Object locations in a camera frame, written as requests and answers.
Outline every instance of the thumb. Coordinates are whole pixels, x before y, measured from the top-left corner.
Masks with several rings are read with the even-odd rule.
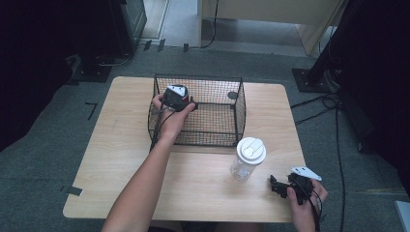
[[[290,202],[290,207],[292,208],[292,210],[296,210],[297,207],[299,207],[299,204],[298,204],[298,199],[296,197],[295,190],[291,187],[288,187],[286,191],[287,191],[287,198],[289,199],[289,202]]]
[[[189,105],[187,105],[185,109],[181,111],[181,113],[183,113],[185,117],[187,117],[194,109],[195,109],[195,103],[192,102]]]

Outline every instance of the white lid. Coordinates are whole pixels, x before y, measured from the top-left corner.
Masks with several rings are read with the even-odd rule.
[[[261,163],[266,157],[265,145],[259,138],[243,138],[239,141],[236,151],[243,162],[251,165]]]

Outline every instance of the person's right hand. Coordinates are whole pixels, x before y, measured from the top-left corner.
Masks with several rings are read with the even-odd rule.
[[[163,94],[159,94],[152,99],[152,103],[157,110],[160,110],[161,108],[162,98]],[[161,126],[160,139],[169,139],[169,141],[174,142],[178,134],[181,132],[181,129],[185,123],[185,119],[194,110],[194,108],[195,103],[190,103],[181,112],[165,110],[161,116],[161,124],[163,125]]]
[[[311,182],[313,183],[313,190],[319,195],[323,203],[328,196],[328,192],[325,190],[325,188],[323,188],[322,185],[319,184],[319,182],[315,180],[311,180]],[[293,188],[287,188],[287,198],[289,199],[290,208],[292,210],[292,220],[296,229],[299,232],[314,232],[314,217],[310,203],[308,201],[305,201],[303,205],[299,205],[298,199],[296,197],[296,192]],[[316,194],[314,194],[314,192],[312,193],[310,200],[316,207],[317,214],[319,215],[317,196]]]

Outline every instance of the cage wire mesh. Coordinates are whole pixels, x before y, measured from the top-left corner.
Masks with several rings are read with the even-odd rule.
[[[174,84],[187,87],[189,97],[193,98],[198,107],[190,113],[175,144],[220,147],[238,144],[244,135],[247,114],[242,78],[156,74],[153,97]],[[154,138],[157,112],[151,104],[148,132],[153,143],[161,137],[159,133]]]

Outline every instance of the fingers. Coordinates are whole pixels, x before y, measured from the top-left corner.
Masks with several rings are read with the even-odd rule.
[[[162,98],[163,98],[163,94],[159,94],[159,95],[156,95],[156,96],[152,99],[152,103],[153,103],[154,107],[155,107],[157,110],[160,110],[160,108],[161,108]]]
[[[325,190],[325,188],[316,180],[311,180],[311,183],[313,184],[313,190],[319,195],[322,202],[325,201],[326,197],[328,196],[328,192]]]
[[[181,111],[181,113],[187,117],[193,110],[195,109],[195,103],[190,103],[189,105],[187,105],[185,107],[185,109],[183,111]]]
[[[296,211],[299,207],[298,199],[296,197],[296,192],[291,187],[288,187],[286,189],[286,191],[287,191],[287,197],[288,197],[289,202],[290,202],[290,207],[292,208],[293,211]]]

